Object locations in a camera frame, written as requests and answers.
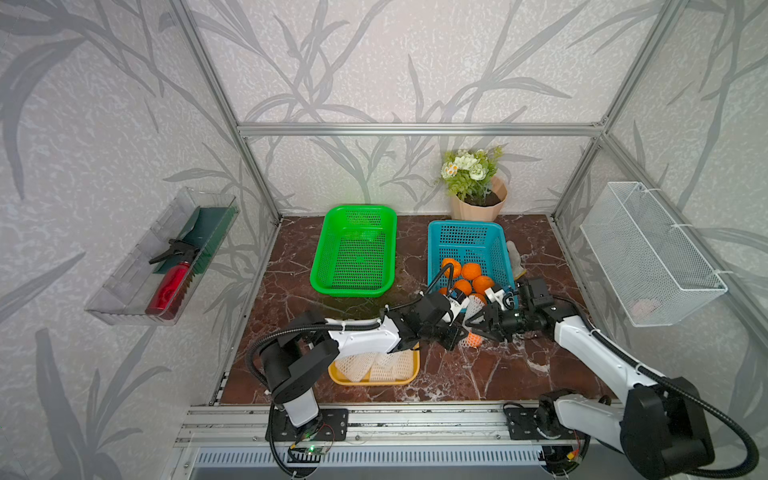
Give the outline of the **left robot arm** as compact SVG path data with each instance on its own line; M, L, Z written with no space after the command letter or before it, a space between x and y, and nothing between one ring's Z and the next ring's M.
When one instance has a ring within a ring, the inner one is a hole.
M286 328L253 341L244 355L245 366L292 427L315 426L322 414L314 385L335 361L399 354L427 342L451 350L467 336L462 311L469 297L453 286L443 294L433 289L435 285L431 282L417 299L385 307L368 320L336 320L308 310Z

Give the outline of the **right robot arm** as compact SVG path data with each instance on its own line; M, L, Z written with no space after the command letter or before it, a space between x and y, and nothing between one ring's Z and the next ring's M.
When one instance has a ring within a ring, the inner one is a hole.
M539 331L576 356L622 405L616 409L561 390L540 403L545 423L580 431L622 452L646 479L677 474L733 479L757 468L759 449L743 427L702 400L685 378L667 377L619 347L577 303L551 294L544 280L521 279L507 288L489 288L485 296L486 305L465 321L473 333L501 342ZM746 454L738 465L712 468L715 449L708 416L743 443Z

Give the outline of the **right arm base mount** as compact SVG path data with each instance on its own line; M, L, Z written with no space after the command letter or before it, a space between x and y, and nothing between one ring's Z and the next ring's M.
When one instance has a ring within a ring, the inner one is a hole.
M561 438L560 433L547 432L540 428L536 408L529 408L517 402L506 402L502 411L511 440L544 441Z

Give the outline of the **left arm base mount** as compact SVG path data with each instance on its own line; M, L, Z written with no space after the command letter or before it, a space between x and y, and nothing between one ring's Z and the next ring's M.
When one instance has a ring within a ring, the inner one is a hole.
M343 441L349 425L349 410L345 408L321 408L319 415L307 424L296 427L287 413L280 409L270 412L269 434L278 442L300 440Z

